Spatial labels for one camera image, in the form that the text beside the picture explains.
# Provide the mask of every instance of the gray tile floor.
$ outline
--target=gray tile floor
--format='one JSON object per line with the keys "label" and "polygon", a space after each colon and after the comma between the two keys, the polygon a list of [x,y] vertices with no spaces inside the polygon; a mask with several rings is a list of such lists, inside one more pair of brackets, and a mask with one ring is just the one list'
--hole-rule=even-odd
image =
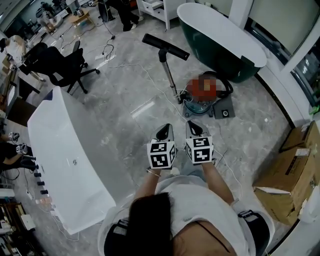
{"label": "gray tile floor", "polygon": [[[97,24],[102,24],[98,19],[97,7],[90,8],[92,19]],[[110,31],[116,35],[115,40],[109,41],[114,45],[115,58],[110,63],[104,64],[103,60],[95,60],[95,56],[102,53],[103,47],[111,35],[104,25],[97,26],[81,36],[81,47],[84,58],[89,67],[97,67],[101,63],[101,74],[92,73],[82,79],[82,83],[89,90],[83,94],[80,88],[75,86],[71,93],[79,101],[83,102],[93,118],[99,123],[103,134],[101,143],[114,146],[119,159],[124,162],[127,171],[132,175],[134,181],[140,184],[149,166],[146,143],[151,133],[160,125],[171,123],[174,129],[175,142],[178,148],[183,147],[185,138],[185,122],[179,116],[177,110],[167,100],[162,92],[157,90],[148,75],[138,65],[111,68],[124,64],[141,64],[150,74],[156,86],[164,91],[168,99],[173,102],[179,111],[181,105],[177,105],[172,97],[169,82],[165,76],[162,65],[158,61],[158,51],[149,45],[142,43],[145,33],[152,34],[166,40],[185,51],[191,53],[191,49],[185,40],[179,21],[174,20],[173,28],[166,31],[165,24],[153,17],[144,16],[138,27],[132,31],[122,32],[122,24],[117,16],[114,21],[107,23]],[[58,31],[52,36],[47,36],[44,42],[50,45],[56,40],[55,46],[59,48],[62,39],[59,36],[70,27],[67,20]],[[84,24],[82,31],[91,29],[90,24]],[[75,29],[72,27],[63,36],[63,45],[74,39]],[[74,42],[63,49],[62,54],[69,54]],[[179,89],[193,76],[207,71],[208,68],[201,64],[193,54],[187,61],[183,61],[172,55],[168,55],[168,65],[172,76]],[[32,77],[26,78],[35,87],[40,87]],[[38,105],[42,98],[53,88],[47,81],[42,84],[41,93],[33,94],[29,101]],[[253,77],[245,82],[232,84],[232,94],[235,109],[235,118],[215,120],[207,115],[199,119],[209,129],[215,148],[222,154],[233,169],[236,178],[242,184],[242,198],[249,206],[257,206],[259,202],[254,196],[252,182],[257,174],[263,169],[270,159],[277,152],[281,142],[289,132],[288,122],[284,115],[264,89],[264,87]],[[150,108],[137,114],[141,107],[148,103]],[[29,142],[26,128],[9,123],[7,130],[21,133],[19,142]],[[230,186],[235,196],[240,195],[240,186],[235,181],[233,174],[226,166],[221,157],[215,154],[219,161],[218,170]],[[187,157],[180,150],[174,165],[181,167]],[[99,224],[94,225],[79,234],[79,241],[67,240],[57,228],[57,225],[49,213],[43,212],[48,209],[40,209],[34,200],[26,195],[28,188],[34,197],[40,197],[33,175],[28,170],[20,170],[21,175],[14,181],[15,193],[18,201],[22,202],[25,210],[31,214],[35,224],[35,234],[50,256],[84,256],[98,255],[97,234]],[[14,177],[16,170],[9,176]],[[276,235],[273,245],[286,233],[288,227],[276,223]],[[72,240],[78,236],[65,235]]]}

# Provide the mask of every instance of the wrist strap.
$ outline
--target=wrist strap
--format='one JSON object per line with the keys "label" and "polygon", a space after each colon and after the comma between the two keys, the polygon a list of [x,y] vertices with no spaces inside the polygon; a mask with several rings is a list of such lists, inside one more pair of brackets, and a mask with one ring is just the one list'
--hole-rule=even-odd
{"label": "wrist strap", "polygon": [[159,174],[156,174],[156,173],[154,173],[153,171],[151,171],[150,169],[148,169],[148,170],[146,170],[148,173],[151,173],[151,174],[153,174],[153,175],[155,175],[155,176],[157,176],[157,177],[161,177],[161,175],[159,175]]}

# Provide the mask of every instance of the metal pole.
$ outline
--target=metal pole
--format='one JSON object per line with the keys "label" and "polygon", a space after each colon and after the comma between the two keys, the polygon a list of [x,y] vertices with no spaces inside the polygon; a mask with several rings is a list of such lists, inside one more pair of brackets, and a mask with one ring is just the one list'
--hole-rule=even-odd
{"label": "metal pole", "polygon": [[174,82],[174,80],[172,78],[168,63],[166,61],[165,62],[161,62],[161,63],[162,63],[162,66],[164,68],[164,72],[165,72],[166,76],[169,79],[169,83],[170,83],[170,87],[171,87],[172,92],[173,92],[173,96],[177,99],[177,103],[180,104],[181,103],[180,102],[180,96],[178,95],[177,88],[176,88],[175,82]]}

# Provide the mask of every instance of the bathtub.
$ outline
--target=bathtub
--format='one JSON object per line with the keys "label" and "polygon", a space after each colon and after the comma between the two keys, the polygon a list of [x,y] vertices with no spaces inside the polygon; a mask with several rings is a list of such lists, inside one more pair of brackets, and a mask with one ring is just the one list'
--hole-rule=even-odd
{"label": "bathtub", "polygon": [[196,58],[226,79],[240,83],[267,64],[262,48],[218,11],[184,3],[177,14]]}
{"label": "bathtub", "polygon": [[72,235],[105,219],[135,186],[84,105],[56,86],[27,123],[39,181]]}

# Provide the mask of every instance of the office chair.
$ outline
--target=office chair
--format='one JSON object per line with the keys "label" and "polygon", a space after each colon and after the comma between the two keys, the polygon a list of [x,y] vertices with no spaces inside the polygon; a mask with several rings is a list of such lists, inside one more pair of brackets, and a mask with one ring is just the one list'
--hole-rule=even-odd
{"label": "office chair", "polygon": [[[81,73],[83,68],[88,67],[88,63],[83,57],[84,50],[80,48],[80,41],[75,42],[72,53],[66,57],[56,47],[46,48],[44,45],[46,44],[43,42],[38,43],[26,54],[24,67],[20,67],[20,70],[26,75],[30,71],[47,75],[55,86],[69,86],[68,93],[78,82],[83,92],[87,94],[88,91],[84,88],[80,78],[92,72],[99,74],[100,70],[94,68]],[[54,73],[58,73],[62,79],[58,80]]]}

